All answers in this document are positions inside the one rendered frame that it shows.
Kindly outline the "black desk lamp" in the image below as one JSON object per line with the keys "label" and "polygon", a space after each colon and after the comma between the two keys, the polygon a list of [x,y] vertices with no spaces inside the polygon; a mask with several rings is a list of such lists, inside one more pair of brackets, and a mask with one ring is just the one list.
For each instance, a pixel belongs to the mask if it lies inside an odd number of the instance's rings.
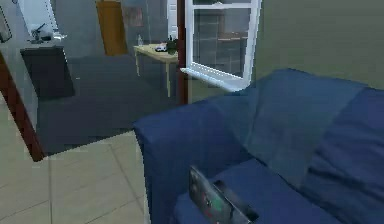
{"label": "black desk lamp", "polygon": [[30,40],[31,44],[42,44],[46,41],[51,41],[52,36],[46,34],[45,36],[41,35],[41,29],[45,26],[45,23],[40,25],[38,28],[31,31],[32,39]]}

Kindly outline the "blue sofa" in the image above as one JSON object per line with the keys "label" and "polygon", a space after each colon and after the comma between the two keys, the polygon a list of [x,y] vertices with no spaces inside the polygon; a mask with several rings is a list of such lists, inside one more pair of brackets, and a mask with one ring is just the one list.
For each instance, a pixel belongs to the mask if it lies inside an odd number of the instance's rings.
{"label": "blue sofa", "polygon": [[138,120],[150,224],[223,224],[196,167],[251,207],[245,224],[384,224],[384,90],[279,69]]}

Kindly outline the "dark cabinet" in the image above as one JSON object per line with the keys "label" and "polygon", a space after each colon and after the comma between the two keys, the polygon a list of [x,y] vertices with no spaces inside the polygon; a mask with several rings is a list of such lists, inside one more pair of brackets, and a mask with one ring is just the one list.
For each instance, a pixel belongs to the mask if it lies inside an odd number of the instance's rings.
{"label": "dark cabinet", "polygon": [[74,95],[72,78],[61,46],[25,48],[20,53],[39,100]]}

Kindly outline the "dark house plant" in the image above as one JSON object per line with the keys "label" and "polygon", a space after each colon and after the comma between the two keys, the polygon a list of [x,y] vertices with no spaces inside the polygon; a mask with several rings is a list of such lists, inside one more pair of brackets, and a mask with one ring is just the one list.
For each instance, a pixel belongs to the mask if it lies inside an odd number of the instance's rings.
{"label": "dark house plant", "polygon": [[169,36],[166,42],[167,53],[174,55],[178,50],[178,39]]}

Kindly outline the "pale wooden table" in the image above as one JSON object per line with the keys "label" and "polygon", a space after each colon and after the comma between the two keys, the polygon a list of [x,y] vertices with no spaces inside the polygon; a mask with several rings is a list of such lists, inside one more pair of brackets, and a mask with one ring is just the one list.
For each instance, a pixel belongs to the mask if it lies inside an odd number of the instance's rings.
{"label": "pale wooden table", "polygon": [[138,45],[133,47],[137,75],[140,75],[140,66],[139,66],[139,59],[138,59],[139,53],[164,63],[165,73],[166,73],[167,96],[170,97],[171,96],[170,65],[178,63],[178,54],[175,53],[173,55],[170,55],[167,52],[157,52],[155,50],[155,47],[156,47],[156,44],[145,44],[145,45]]}

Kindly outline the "orange wooden door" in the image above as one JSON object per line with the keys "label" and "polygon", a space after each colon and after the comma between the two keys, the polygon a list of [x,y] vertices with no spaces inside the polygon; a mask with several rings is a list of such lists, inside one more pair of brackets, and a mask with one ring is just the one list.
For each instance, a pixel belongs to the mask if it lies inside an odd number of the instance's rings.
{"label": "orange wooden door", "polygon": [[96,2],[96,9],[105,54],[108,56],[127,54],[121,3],[99,0]]}

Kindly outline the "reddish framed picture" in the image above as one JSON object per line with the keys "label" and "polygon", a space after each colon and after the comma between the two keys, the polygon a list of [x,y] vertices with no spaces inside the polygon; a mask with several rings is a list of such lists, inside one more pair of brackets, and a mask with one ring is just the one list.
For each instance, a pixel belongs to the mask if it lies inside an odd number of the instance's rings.
{"label": "reddish framed picture", "polygon": [[142,27],[143,13],[140,7],[127,6],[123,8],[124,23],[129,27]]}

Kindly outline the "white framed window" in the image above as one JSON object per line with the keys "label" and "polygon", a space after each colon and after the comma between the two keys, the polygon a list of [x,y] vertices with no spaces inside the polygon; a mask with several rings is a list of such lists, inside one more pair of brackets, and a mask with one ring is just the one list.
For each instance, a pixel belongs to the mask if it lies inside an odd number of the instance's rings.
{"label": "white framed window", "polygon": [[182,72],[227,91],[251,82],[263,0],[185,0]]}

